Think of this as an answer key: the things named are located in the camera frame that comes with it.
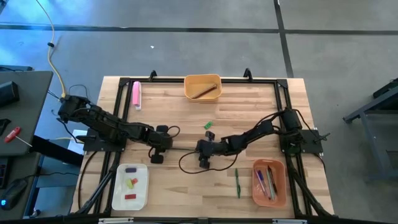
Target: orange basket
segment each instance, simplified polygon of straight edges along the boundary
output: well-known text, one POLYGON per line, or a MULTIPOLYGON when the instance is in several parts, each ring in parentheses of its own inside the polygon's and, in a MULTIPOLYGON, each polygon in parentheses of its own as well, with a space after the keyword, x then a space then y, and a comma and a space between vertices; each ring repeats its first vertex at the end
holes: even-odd
POLYGON ((191 102, 215 101, 221 96, 221 78, 217 74, 187 75, 184 79, 184 93, 191 102), (217 88, 193 99, 192 96, 216 84, 217 88))
POLYGON ((281 161, 270 160, 270 159, 259 159, 254 161, 253 164, 253 172, 252 172, 252 196, 253 200, 256 204, 260 206, 267 207, 283 207, 286 204, 286 178, 285 178, 285 165, 281 163, 281 161), (272 176, 274 177, 277 194, 275 195, 274 200, 268 199, 264 195, 264 192, 261 189, 261 185, 259 183, 259 179, 257 178, 256 170, 262 172, 264 176, 264 181, 266 185, 267 194, 270 195, 269 192, 269 184, 267 180, 267 167, 271 168, 272 176))

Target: green marker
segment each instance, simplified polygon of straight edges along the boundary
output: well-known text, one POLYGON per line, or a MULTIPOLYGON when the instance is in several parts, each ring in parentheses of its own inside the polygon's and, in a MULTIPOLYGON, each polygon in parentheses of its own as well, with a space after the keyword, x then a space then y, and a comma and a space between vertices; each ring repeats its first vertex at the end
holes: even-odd
POLYGON ((238 193, 238 198, 241 198, 241 186, 239 185, 239 175, 237 168, 235 168, 235 179, 236 179, 236 193, 238 193))

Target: concrete floor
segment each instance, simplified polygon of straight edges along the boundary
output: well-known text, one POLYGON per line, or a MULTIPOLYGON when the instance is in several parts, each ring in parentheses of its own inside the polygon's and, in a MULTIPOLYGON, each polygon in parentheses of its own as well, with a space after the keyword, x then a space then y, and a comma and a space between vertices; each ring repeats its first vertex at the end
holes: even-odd
MULTIPOLYGON (((60 25, 278 28, 272 0, 41 2, 60 25)), ((393 0, 280 0, 280 8, 287 29, 398 30, 398 2, 393 0)), ((48 20, 35 1, 9 0, 0 22, 47 24, 48 20)), ((160 76, 240 77, 249 67, 255 77, 287 77, 279 34, 63 31, 56 36, 53 62, 66 86, 86 85, 94 102, 105 75, 149 75, 155 69, 160 76)), ((0 30, 1 64, 50 70, 50 38, 49 31, 0 30)), ((316 126, 321 133, 331 132, 323 147, 335 213, 397 223, 398 182, 364 181, 375 163, 363 128, 359 122, 347 125, 341 119, 397 78, 397 36, 292 34, 287 35, 287 45, 294 77, 305 79, 316 126)), ((60 95, 56 77, 50 89, 60 95)), ((84 91, 76 88, 72 93, 84 91)), ((55 119, 49 119, 51 109, 58 107, 56 99, 47 97, 38 135, 67 136, 55 119)))

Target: screwdriver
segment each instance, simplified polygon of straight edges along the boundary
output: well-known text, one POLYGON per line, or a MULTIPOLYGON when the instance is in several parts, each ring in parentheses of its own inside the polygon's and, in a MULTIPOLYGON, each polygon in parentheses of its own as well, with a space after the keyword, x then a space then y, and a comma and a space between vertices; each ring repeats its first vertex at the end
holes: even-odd
POLYGON ((14 128, 14 130, 12 130, 7 136, 6 138, 4 138, 4 142, 5 143, 9 143, 12 140, 14 140, 15 138, 18 138, 19 140, 21 140, 23 143, 27 144, 30 147, 33 147, 31 144, 29 144, 28 142, 25 142, 24 140, 22 140, 20 137, 18 137, 17 135, 21 132, 21 128, 20 127, 16 127, 14 128))

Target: white tray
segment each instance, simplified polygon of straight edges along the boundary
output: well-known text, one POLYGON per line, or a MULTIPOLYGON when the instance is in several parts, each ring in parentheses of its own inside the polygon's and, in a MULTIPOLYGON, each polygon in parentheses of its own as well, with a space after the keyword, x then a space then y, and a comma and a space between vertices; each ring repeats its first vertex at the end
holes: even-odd
POLYGON ((145 164, 120 164, 116 172, 112 208, 114 210, 141 210, 147 203, 149 173, 145 164), (126 173, 126 168, 137 169, 137 172, 126 173), (127 179, 137 178, 133 189, 126 184, 127 179), (136 194, 136 199, 124 199, 126 194, 136 194))

